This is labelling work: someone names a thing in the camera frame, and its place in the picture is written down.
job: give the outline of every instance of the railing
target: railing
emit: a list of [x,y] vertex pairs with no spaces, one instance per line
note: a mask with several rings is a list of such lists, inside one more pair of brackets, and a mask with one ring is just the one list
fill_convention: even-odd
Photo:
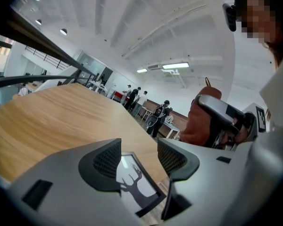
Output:
[[60,70],[65,70],[66,68],[69,67],[68,64],[64,63],[61,60],[58,60],[50,55],[47,55],[43,52],[40,52],[32,47],[26,46],[25,50],[31,52],[33,55],[38,56],[39,58],[41,58],[43,61],[46,61],[47,63],[50,63],[51,65],[55,66],[57,69]]

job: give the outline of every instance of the white table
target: white table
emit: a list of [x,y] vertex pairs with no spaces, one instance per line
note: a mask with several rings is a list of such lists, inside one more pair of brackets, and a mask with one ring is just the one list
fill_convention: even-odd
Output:
[[147,119],[149,118],[149,116],[153,113],[152,111],[150,111],[150,110],[148,110],[146,107],[143,107],[142,106],[142,108],[143,109],[145,109],[145,111],[146,111],[146,113],[143,115],[143,117],[142,117],[142,119],[141,120],[143,120],[143,118],[145,117],[145,115],[147,115],[148,117],[147,117]]
[[99,91],[99,89],[102,89],[103,91],[105,91],[105,93],[107,93],[107,88],[103,85],[99,85],[94,81],[90,81],[91,84],[93,84],[94,86],[96,86],[97,88],[95,89],[95,92],[97,93]]
[[168,127],[171,129],[166,138],[169,138],[173,131],[177,131],[175,137],[176,137],[176,136],[178,135],[178,133],[180,132],[180,130],[179,130],[178,128],[176,128],[174,125],[172,125],[172,124],[170,124],[170,123],[164,122],[164,125],[168,126]]

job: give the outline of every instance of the white ceiling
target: white ceiling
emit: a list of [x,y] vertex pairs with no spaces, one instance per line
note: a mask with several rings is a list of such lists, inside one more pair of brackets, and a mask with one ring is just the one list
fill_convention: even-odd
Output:
[[[202,84],[209,77],[227,99],[232,82],[259,90],[272,73],[265,48],[235,35],[225,25],[223,2],[233,0],[16,0],[15,9],[41,31],[59,34],[91,56],[106,57],[130,72],[149,65],[188,62],[184,82]],[[253,73],[264,75],[253,81]],[[138,75],[172,82],[162,71]]]

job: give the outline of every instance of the black slot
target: black slot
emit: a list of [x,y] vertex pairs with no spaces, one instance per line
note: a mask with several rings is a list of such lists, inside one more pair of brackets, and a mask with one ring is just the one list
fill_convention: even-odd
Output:
[[39,179],[25,194],[25,196],[22,198],[22,201],[32,209],[37,210],[52,184],[52,182]]
[[224,157],[224,156],[219,156],[216,160],[225,162],[227,164],[229,164],[231,162],[231,158]]

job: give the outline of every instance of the deer picture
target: deer picture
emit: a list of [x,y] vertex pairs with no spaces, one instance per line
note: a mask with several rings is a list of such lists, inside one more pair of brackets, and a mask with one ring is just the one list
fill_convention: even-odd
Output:
[[121,185],[121,190],[123,190],[124,192],[129,192],[133,196],[137,204],[143,209],[147,207],[150,203],[152,203],[155,199],[157,199],[158,196],[157,194],[153,194],[152,196],[147,197],[138,190],[137,182],[141,180],[142,172],[135,165],[132,165],[132,167],[137,174],[136,179],[133,179],[133,177],[129,175],[129,177],[131,177],[133,181],[133,184],[128,185],[127,183],[125,183],[123,178],[122,178],[123,183],[119,183],[119,184]]

